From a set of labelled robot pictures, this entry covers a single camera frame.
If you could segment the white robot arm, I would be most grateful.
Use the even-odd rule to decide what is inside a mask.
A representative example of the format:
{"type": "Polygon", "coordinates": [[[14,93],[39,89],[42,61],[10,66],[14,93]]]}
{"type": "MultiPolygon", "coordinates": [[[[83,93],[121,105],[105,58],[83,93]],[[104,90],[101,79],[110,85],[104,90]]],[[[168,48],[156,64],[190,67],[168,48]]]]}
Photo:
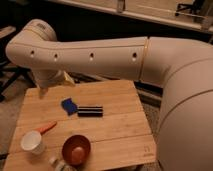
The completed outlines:
{"type": "Polygon", "coordinates": [[[33,19],[6,55],[31,69],[41,88],[61,83],[67,71],[161,87],[159,171],[213,171],[213,45],[167,37],[59,42],[47,22],[33,19]]]}

